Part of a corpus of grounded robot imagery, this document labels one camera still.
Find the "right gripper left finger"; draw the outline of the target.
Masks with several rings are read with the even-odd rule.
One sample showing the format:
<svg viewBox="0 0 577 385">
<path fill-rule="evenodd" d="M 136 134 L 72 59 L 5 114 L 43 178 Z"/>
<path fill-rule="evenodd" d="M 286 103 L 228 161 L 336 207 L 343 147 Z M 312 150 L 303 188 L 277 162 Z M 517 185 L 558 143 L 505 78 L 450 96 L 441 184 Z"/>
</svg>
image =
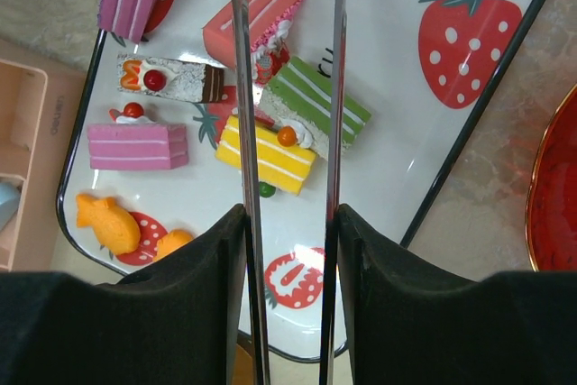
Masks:
<svg viewBox="0 0 577 385">
<path fill-rule="evenodd" d="M 115 284 L 62 272 L 1 277 L 4 384 L 228 384 L 246 212 Z"/>
</svg>

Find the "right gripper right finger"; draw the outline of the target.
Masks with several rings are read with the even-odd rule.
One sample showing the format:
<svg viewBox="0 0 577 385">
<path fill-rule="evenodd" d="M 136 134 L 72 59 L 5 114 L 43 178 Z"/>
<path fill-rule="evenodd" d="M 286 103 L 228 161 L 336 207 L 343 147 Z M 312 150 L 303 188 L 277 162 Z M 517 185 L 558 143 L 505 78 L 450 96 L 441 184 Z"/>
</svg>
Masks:
<svg viewBox="0 0 577 385">
<path fill-rule="evenodd" d="M 338 210 L 338 268 L 356 384 L 573 384 L 576 276 L 473 281 Z"/>
</svg>

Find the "metal tongs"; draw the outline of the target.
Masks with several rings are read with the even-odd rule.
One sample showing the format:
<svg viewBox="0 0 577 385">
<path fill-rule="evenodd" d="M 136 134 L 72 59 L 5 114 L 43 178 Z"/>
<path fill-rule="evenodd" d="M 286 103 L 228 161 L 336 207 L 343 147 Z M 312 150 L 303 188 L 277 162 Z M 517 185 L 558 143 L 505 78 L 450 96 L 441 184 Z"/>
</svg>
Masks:
<svg viewBox="0 0 577 385">
<path fill-rule="evenodd" d="M 249 3 L 250 0 L 232 0 L 243 202 L 247 213 L 245 241 L 248 255 L 252 343 L 255 351 L 254 374 L 258 384 L 269 384 L 270 361 L 264 297 L 261 207 L 257 189 L 258 164 L 252 95 Z M 330 98 L 331 129 L 327 170 L 324 292 L 319 367 L 319 382 L 321 384 L 331 384 L 334 372 L 334 324 L 339 239 L 337 210 L 340 199 L 346 28 L 346 0 L 334 0 L 334 60 L 332 96 Z"/>
</svg>

